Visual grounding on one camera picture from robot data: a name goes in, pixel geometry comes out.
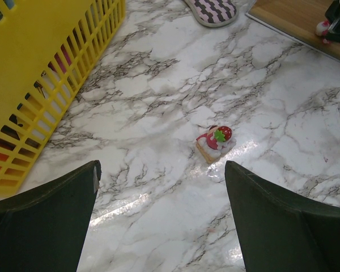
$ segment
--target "basket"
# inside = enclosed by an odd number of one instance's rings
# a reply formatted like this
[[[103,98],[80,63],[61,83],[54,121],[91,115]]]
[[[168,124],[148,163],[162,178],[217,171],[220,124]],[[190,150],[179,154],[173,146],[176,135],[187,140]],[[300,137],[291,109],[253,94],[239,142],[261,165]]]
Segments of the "basket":
[[[0,0],[0,196],[17,192],[125,17],[125,0]]]

